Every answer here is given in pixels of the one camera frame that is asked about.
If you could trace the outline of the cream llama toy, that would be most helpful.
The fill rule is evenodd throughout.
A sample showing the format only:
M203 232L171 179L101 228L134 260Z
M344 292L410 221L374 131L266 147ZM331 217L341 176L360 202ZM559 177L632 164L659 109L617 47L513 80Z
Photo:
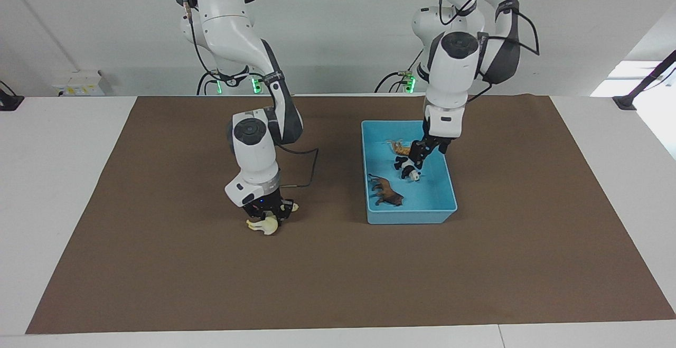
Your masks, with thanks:
M255 216L250 217L249 219L246 220L247 228L249 228L250 230L253 230L253 231L261 231L266 236L270 236L273 233L277 232L277 229L279 228L281 221L287 220L287 218L280 218L279 208L276 208L276 209L273 209L273 210L261 211L259 215L255 215ZM297 211L298 208L299 208L299 205L297 203L295 203L295 211ZM265 218L265 212L266 211L273 212L277 216L277 222L274 222L274 221L273 222L265 222L265 221L263 221L263 219Z

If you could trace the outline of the white wall outlet box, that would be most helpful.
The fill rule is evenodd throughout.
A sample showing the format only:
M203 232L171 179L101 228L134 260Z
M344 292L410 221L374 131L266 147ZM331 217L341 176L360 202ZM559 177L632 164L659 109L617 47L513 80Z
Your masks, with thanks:
M56 73L51 86L58 96L105 96L106 84L99 70Z

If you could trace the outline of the black and white panda toy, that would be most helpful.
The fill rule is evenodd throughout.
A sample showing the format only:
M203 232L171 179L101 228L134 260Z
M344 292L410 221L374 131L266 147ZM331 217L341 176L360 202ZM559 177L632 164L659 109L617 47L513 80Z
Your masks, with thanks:
M407 156L397 156L393 166L396 170L401 171L401 179L408 178L413 182L418 182L420 180L420 171L416 169L412 160Z

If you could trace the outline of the brown lion toy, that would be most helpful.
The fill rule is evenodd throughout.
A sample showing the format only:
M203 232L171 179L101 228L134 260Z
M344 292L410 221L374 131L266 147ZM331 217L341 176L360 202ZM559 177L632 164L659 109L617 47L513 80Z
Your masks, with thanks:
M375 205L379 206L382 203L392 204L393 206L403 206L404 196L396 192L388 179L368 173L367 177L372 184L371 191L377 197Z

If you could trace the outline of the brown table mat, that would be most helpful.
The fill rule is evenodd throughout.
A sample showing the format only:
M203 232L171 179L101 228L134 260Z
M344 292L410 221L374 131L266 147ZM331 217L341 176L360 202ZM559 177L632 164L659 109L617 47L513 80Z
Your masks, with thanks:
M361 123L418 120L420 98L298 98L317 173L270 237L223 189L227 119L263 102L138 99L27 333L676 317L550 98L468 106L437 225L365 218Z

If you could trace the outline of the black slanted pole stand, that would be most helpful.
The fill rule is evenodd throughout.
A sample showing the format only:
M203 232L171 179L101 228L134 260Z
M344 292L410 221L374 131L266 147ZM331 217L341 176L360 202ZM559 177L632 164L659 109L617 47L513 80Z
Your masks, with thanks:
M613 96L611 99L620 110L636 111L637 108L634 106L635 99L641 93L647 91L652 83L654 83L664 72L666 72L668 68L671 68L675 64L676 49L674 49L663 61L657 64L657 66L647 76L645 76L645 78L642 79L642 81L640 81L640 83L638 83L637 86L635 86L635 88L630 91L630 93L623 96ZM676 66L674 66L671 73L667 74L666 78L669 78L669 76L671 76L671 74L674 72L676 72Z

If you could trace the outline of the black clamp stand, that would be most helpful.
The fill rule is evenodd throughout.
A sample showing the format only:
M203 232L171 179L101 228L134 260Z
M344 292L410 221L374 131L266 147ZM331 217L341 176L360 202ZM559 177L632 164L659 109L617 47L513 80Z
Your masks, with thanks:
M17 95L5 81L0 80L0 111L14 111L24 99L24 96Z

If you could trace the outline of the light blue storage box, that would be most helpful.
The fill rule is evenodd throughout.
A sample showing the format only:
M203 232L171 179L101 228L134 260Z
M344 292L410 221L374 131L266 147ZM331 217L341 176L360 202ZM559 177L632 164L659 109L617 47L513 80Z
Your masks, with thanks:
M362 182L369 224L438 224L458 209L445 155L432 152L418 182L401 179L401 171L393 166L396 154L386 140L403 139L403 144L410 146L423 137L422 127L422 121L362 121ZM403 206L376 206L368 173L388 179L392 188L404 196Z

